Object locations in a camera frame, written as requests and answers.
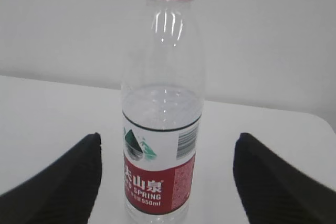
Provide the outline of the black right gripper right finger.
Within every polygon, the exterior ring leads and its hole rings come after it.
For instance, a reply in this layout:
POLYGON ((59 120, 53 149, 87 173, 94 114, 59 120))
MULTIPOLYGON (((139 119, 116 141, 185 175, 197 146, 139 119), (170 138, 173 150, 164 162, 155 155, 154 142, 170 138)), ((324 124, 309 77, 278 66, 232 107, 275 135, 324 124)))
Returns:
POLYGON ((249 133, 235 143, 233 177, 249 223, 335 223, 335 191, 249 133))

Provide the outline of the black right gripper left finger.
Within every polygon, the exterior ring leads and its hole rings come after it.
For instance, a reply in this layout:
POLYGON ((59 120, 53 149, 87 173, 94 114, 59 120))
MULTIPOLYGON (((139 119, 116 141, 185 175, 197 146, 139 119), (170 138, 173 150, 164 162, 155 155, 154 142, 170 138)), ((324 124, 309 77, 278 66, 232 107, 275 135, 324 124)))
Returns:
POLYGON ((1 195, 1 223, 88 223, 101 179, 101 137, 89 134, 1 195))

